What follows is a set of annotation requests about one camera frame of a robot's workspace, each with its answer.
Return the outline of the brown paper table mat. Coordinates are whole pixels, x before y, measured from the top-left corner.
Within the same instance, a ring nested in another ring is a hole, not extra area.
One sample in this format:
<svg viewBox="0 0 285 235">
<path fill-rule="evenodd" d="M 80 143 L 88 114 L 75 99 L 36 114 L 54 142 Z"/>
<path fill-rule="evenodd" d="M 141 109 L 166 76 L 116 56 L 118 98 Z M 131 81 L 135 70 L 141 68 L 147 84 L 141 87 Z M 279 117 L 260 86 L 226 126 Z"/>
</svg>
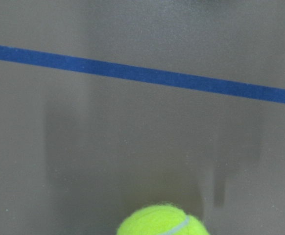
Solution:
<svg viewBox="0 0 285 235">
<path fill-rule="evenodd" d="M 285 0 L 0 0 L 0 45 L 285 89 Z M 0 235 L 158 203 L 285 235 L 285 104 L 0 60 Z"/>
</svg>

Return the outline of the blue tape grid lines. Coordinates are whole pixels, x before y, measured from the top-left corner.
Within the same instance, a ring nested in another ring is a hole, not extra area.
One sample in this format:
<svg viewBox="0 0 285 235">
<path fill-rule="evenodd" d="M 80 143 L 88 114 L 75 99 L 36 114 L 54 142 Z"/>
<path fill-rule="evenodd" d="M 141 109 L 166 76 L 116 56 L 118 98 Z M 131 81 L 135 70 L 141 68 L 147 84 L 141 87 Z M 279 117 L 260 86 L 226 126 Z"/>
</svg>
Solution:
<svg viewBox="0 0 285 235">
<path fill-rule="evenodd" d="M 285 104 L 285 89 L 0 45 L 0 60 Z"/>
</svg>

